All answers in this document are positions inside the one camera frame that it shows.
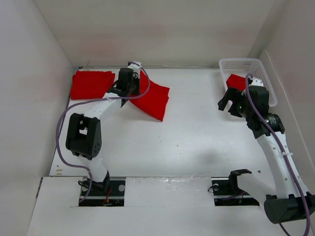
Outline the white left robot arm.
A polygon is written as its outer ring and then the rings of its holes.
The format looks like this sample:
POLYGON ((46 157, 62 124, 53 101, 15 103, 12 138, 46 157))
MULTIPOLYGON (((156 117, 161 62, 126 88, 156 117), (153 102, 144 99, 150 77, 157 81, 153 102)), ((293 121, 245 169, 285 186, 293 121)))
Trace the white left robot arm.
POLYGON ((83 114, 73 113, 69 118, 65 146, 77 156, 92 174, 91 190, 104 195, 110 188, 110 175, 98 155, 102 146, 101 123, 126 102, 127 97, 140 94, 141 68, 135 65, 121 68, 118 79, 104 97, 83 114))

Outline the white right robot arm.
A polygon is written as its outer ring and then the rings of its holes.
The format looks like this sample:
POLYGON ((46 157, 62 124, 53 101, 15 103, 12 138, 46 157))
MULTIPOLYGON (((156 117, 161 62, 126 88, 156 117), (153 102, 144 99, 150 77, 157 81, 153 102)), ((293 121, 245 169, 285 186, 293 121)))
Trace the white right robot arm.
POLYGON ((263 204, 273 224, 306 220, 309 226, 315 211, 315 196, 301 180, 287 147, 284 125, 278 115, 269 112, 268 100, 265 87, 249 86, 244 91, 228 88, 218 102, 222 111, 231 101, 228 112, 246 120, 266 157, 275 185, 269 187, 253 171, 239 169, 231 171, 227 187, 234 194, 246 192, 263 204))

